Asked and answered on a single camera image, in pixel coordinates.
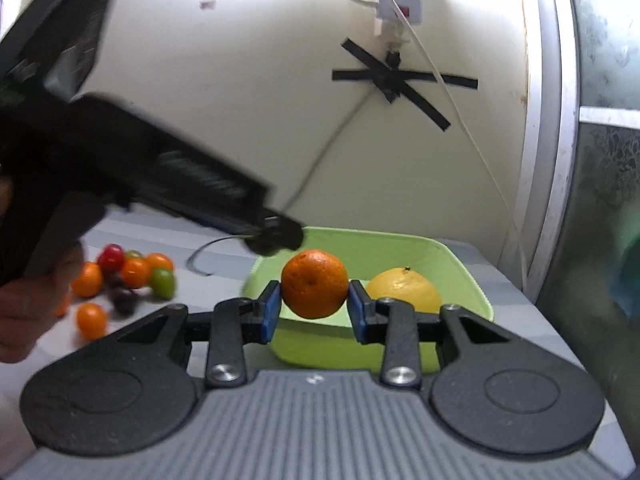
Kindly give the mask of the left hand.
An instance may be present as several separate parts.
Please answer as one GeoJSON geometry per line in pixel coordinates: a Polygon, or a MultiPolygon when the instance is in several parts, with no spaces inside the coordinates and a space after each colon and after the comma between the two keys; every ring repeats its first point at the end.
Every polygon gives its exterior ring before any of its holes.
{"type": "Polygon", "coordinates": [[[1,287],[1,362],[18,363],[32,352],[37,340],[56,323],[70,283],[84,267],[79,242],[58,257],[52,271],[38,278],[20,278],[1,287]]]}

